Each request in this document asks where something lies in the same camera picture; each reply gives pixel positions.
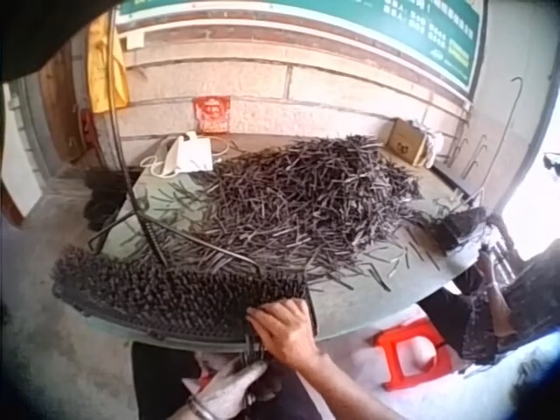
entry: concrete floor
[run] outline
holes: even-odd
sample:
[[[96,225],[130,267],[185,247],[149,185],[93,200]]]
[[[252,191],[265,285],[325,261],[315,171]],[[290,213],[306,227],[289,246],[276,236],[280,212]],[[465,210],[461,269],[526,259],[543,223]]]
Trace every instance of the concrete floor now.
[[[2,299],[9,313],[3,329],[3,368],[53,418],[83,420],[137,418],[130,371],[130,343],[98,331],[53,298],[51,267],[69,242],[83,244],[89,233],[81,217],[82,198],[44,197],[18,231],[2,223]],[[368,339],[418,309],[321,346],[372,395],[408,418],[501,419],[512,409],[509,393],[517,368],[538,349],[544,361],[557,354],[560,339],[549,336],[509,356],[500,365],[465,379],[449,375],[419,387],[386,393],[382,354]],[[333,418],[314,392],[314,400]]]

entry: person's hand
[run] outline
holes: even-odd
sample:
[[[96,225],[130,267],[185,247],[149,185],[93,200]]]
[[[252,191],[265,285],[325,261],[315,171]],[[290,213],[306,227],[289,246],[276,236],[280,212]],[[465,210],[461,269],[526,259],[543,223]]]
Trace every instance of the person's hand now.
[[[196,395],[198,402],[214,417],[229,419],[236,417],[245,408],[245,395],[249,387],[263,376],[268,364],[258,361],[244,369],[235,372],[239,366],[239,358],[231,360],[208,385],[197,393],[199,384],[197,381],[184,379],[183,384]],[[190,420],[197,418],[193,416],[192,410],[187,404],[171,418],[173,420]]]
[[[307,303],[301,299],[282,300],[247,310],[264,347],[284,365],[301,371],[320,358],[313,338]]]
[[[479,260],[476,262],[476,266],[487,281],[494,280],[494,262],[494,254],[483,250],[479,252]]]

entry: concrete table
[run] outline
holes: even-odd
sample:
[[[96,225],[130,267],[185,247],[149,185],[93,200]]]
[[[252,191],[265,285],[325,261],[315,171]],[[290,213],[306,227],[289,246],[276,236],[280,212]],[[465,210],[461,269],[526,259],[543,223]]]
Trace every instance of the concrete table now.
[[[235,144],[245,151],[257,151],[265,147],[284,145],[286,141],[283,139],[277,140],[274,137],[263,139],[255,136],[240,136],[235,139]],[[215,147],[219,149],[221,146],[216,144]],[[237,154],[239,152],[230,151],[227,155],[232,157]],[[452,190],[431,171],[410,167],[394,156],[391,156],[391,158],[403,166],[407,166],[419,178],[423,199],[413,202],[414,207],[428,214],[436,215],[440,209],[438,202],[445,204],[448,200],[446,203],[448,207],[455,205]],[[135,192],[137,197],[147,197],[150,202],[150,209],[147,214],[160,219],[162,215],[165,216],[169,213],[166,210],[177,207],[177,205],[163,202],[161,198],[168,194],[172,195],[170,182],[179,181],[190,191],[195,192],[200,189],[192,182],[188,174],[181,174],[172,179],[161,179],[151,176],[149,171],[143,172],[136,182]],[[122,208],[122,214],[129,210],[130,203],[127,201]],[[188,228],[188,222],[181,221],[176,226],[178,228]],[[134,242],[138,239],[138,230],[139,226],[136,218],[131,218],[126,224],[115,227],[111,231],[103,251],[119,257],[130,255],[135,250]],[[479,249],[477,243],[466,246],[453,255],[443,256],[435,249],[430,238],[421,230],[418,229],[414,232],[413,235],[419,242],[419,246],[416,247],[423,256],[423,261],[411,248],[411,238],[403,228],[397,231],[396,238],[402,246],[409,247],[409,269],[407,269],[403,258],[395,274],[388,278],[393,264],[373,261],[385,283],[392,290],[391,292],[385,291],[371,276],[354,275],[345,278],[344,273],[342,280],[354,287],[354,290],[348,290],[336,283],[322,283],[315,286],[322,290],[321,292],[311,292],[311,299],[318,321],[318,340],[326,340],[359,330],[376,320],[406,309],[447,284],[470,267],[477,259]],[[397,246],[383,243],[374,244],[368,253],[390,260],[399,256],[402,252]],[[427,256],[427,253],[430,253],[433,257],[437,267]],[[360,259],[372,262],[364,255]],[[104,329],[123,331],[120,326],[115,329],[115,325],[103,324],[106,324]],[[191,350],[233,352],[244,349],[244,346],[232,344],[216,345],[214,343],[185,342],[175,339],[166,339],[164,342],[155,341],[145,334],[130,330],[126,332],[126,335],[133,340]]]

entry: red stool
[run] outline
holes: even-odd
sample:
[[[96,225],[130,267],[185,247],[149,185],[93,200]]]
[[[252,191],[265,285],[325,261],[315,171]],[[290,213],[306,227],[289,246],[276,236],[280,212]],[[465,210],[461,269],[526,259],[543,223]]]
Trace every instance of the red stool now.
[[[415,337],[428,339],[436,348],[436,356],[427,364],[423,372],[405,376],[396,351],[396,345]],[[450,374],[452,372],[452,359],[443,346],[444,343],[445,341],[439,335],[436,327],[427,318],[419,319],[412,324],[396,326],[377,334],[374,337],[374,346],[381,347],[385,352],[388,371],[391,373],[391,380],[384,383],[383,387],[387,391],[412,388],[420,383],[433,381]]]

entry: white glove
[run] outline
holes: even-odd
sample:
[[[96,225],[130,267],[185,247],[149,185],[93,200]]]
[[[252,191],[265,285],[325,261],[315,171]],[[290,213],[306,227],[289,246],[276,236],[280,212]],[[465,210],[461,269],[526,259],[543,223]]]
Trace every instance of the white glove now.
[[[257,381],[268,367],[264,361],[258,361],[239,372],[235,368],[239,358],[231,360],[198,394],[199,384],[196,380],[184,379],[183,384],[196,396],[202,407],[220,420],[234,418],[245,408],[245,395],[249,387]],[[189,404],[177,411],[170,420],[199,419]]]

